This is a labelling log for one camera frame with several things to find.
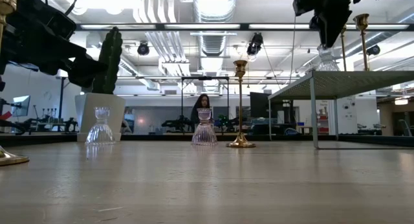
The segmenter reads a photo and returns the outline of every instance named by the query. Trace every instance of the brass candlestick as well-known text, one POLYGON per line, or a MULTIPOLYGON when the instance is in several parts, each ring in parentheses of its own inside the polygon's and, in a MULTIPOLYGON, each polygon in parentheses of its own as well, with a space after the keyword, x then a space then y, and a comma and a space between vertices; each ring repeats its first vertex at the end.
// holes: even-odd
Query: brass candlestick
POLYGON ((241 82, 243 81, 243 76, 246 73, 246 65, 247 61, 245 60, 237 60, 233 62, 235 65, 235 75, 239 77, 239 92, 240 92, 240 105, 239 105, 239 134, 237 134, 236 139, 232 143, 228 143, 227 147, 233 148, 253 148, 256 147, 255 144, 250 143, 246 140, 245 134, 242 132, 242 125, 243 125, 243 112, 242 112, 242 92, 241 92, 241 82))
MULTIPOLYGON (((3 38, 3 28, 6 26, 6 16, 16 11, 17 0, 0 0, 0 50, 3 38)), ((13 155, 0 146, 0 166, 28 162, 28 157, 13 155)))
POLYGON ((22 162, 28 162, 28 157, 8 153, 5 149, 3 149, 0 146, 0 166, 6 166, 22 162))
POLYGON ((347 61, 345 59, 345 41, 344 41, 344 33, 347 30, 347 25, 344 25, 341 30, 341 42, 342 42, 342 58, 343 58, 343 69, 347 71, 347 61))
POLYGON ((369 71, 368 59, 367 59, 367 45, 365 43, 365 29, 368 27, 368 17, 369 17, 369 14, 360 14, 354 17, 356 28, 361 31, 362 50, 364 54, 364 65, 365 65, 364 71, 369 71))
POLYGON ((15 12, 17 8, 17 0, 0 0, 0 50, 1 40, 3 38, 3 27, 6 26, 6 16, 15 12))

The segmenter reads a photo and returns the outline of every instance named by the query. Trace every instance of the camera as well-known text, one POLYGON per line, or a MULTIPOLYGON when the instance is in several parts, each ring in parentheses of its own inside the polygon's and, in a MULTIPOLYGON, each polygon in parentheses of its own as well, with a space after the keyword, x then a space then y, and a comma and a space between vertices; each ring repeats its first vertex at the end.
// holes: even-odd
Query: camera
POLYGON ((257 53, 259 53, 262 43, 263 43, 263 36, 261 35, 260 32, 255 32, 251 42, 248 44, 247 54, 249 56, 254 56, 257 53))
POLYGON ((374 46, 370 47, 369 49, 367 49, 367 55, 368 56, 378 55, 378 54, 380 54, 380 52, 381 52, 381 49, 380 49, 380 46, 378 46, 378 45, 374 45, 374 46))
POLYGON ((148 42, 141 41, 140 45, 138 46, 137 52, 141 56, 147 56, 149 54, 148 42))

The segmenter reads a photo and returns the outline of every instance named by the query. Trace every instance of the green cactus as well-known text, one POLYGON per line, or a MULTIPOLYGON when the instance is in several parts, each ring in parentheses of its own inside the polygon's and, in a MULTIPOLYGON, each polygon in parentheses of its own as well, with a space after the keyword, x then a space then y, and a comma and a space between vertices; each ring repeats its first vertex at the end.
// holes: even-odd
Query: green cactus
POLYGON ((113 94, 116 79, 118 78, 121 53, 122 35, 119 33, 118 28, 114 27, 106 34, 105 40, 102 43, 101 53, 99 54, 99 62, 108 65, 108 70, 95 76, 93 93, 113 94))

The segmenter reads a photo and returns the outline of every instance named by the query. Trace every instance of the computer monitor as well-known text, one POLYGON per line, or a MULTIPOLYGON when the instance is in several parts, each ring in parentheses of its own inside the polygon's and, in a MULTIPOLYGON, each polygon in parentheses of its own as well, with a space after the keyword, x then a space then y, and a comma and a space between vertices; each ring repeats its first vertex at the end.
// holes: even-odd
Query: computer monitor
POLYGON ((30 95, 13 98, 13 117, 25 117, 28 114, 30 95))
MULTIPOLYGON (((269 94, 250 92, 250 116, 254 118, 269 117, 269 94)), ((278 111, 283 110, 283 101, 272 101, 272 118, 278 117, 278 111)))

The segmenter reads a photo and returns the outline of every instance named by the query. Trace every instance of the glass candle holder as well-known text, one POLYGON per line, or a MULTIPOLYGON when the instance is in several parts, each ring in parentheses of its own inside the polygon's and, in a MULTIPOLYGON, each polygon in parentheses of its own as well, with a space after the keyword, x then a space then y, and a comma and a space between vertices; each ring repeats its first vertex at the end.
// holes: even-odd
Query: glass candle holder
POLYGON ((111 110, 109 107, 96 107, 96 124, 89 130, 86 144, 92 146, 108 145, 114 143, 112 130, 108 125, 111 110))
POLYGON ((210 108, 198 108, 200 124, 194 132, 192 144, 194 146, 213 146, 217 144, 217 137, 210 123, 212 111, 210 108))
POLYGON ((319 45, 318 52, 319 57, 321 58, 321 63, 319 64, 317 71, 340 71, 338 65, 334 61, 332 48, 319 45))

